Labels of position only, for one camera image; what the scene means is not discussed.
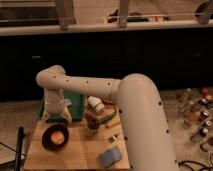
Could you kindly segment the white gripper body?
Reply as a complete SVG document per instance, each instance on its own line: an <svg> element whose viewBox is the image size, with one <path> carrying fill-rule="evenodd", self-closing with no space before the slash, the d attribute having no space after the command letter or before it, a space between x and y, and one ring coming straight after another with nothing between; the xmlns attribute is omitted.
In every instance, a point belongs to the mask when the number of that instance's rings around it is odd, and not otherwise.
<svg viewBox="0 0 213 171"><path fill-rule="evenodd" d="M62 89L45 89L44 112L47 114L62 114L65 109L64 91Z"/></svg>

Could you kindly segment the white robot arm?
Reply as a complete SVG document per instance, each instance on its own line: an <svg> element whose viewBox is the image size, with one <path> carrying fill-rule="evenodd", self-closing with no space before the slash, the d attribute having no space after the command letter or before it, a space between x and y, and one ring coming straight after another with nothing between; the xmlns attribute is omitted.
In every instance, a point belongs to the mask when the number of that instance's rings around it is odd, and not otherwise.
<svg viewBox="0 0 213 171"><path fill-rule="evenodd" d="M38 72L36 82L44 89L46 107L59 106L63 90L115 102L132 171L179 171L161 97L149 77L73 77L54 65Z"/></svg>

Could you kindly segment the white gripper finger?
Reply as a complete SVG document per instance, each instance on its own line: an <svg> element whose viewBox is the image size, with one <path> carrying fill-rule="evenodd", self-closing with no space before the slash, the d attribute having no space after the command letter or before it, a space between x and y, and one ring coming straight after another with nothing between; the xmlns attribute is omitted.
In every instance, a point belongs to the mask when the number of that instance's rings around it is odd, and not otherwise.
<svg viewBox="0 0 213 171"><path fill-rule="evenodd" d="M71 113L69 111L63 111L61 116L69 123L72 123Z"/></svg>
<svg viewBox="0 0 213 171"><path fill-rule="evenodd" d="M50 117L50 114L48 112L44 111L42 118L41 118L41 122L46 123L48 121L49 117Z"/></svg>

